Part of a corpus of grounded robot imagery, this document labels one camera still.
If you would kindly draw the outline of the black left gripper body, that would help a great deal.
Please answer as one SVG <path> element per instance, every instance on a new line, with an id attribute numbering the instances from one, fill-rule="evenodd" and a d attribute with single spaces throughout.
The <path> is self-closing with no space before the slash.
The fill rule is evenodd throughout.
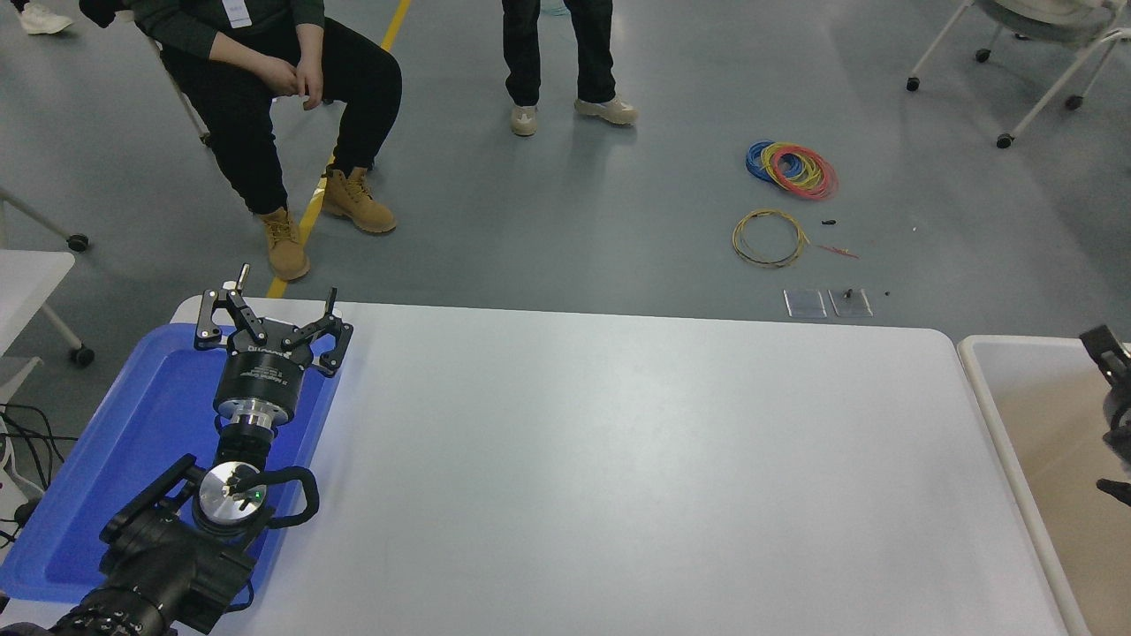
<path id="1" fill-rule="evenodd" d="M 238 406 L 252 401 L 268 404 L 274 416 L 293 416 L 300 388 L 314 352 L 310 341 L 293 330 L 268 329 L 258 344 L 250 330 L 233 330 L 227 337 L 227 358 L 216 390 L 216 412 L 233 416 Z"/>

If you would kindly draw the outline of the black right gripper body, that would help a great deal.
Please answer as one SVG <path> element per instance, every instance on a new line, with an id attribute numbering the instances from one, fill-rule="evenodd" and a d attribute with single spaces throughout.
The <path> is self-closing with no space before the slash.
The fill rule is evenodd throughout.
<path id="1" fill-rule="evenodd" d="M 1104 442 L 1122 462 L 1130 462 L 1130 396 L 1124 388 L 1111 388 L 1103 402 L 1108 431 Z"/>

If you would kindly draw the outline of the seated person's right hand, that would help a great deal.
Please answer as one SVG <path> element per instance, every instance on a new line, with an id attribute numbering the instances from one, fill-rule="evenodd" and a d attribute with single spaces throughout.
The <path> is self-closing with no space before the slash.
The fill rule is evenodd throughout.
<path id="1" fill-rule="evenodd" d="M 275 96 L 295 96 L 300 91 L 297 72 L 293 65 L 278 57 L 265 55 L 254 74 Z"/>

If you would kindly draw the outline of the seated person's left hand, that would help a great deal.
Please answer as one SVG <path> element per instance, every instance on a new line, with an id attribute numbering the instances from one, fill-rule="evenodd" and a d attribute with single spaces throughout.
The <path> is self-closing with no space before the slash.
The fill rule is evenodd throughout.
<path id="1" fill-rule="evenodd" d="M 303 57 L 296 65 L 296 96 L 302 97 L 304 111 L 312 111 L 323 104 L 322 60 Z"/>

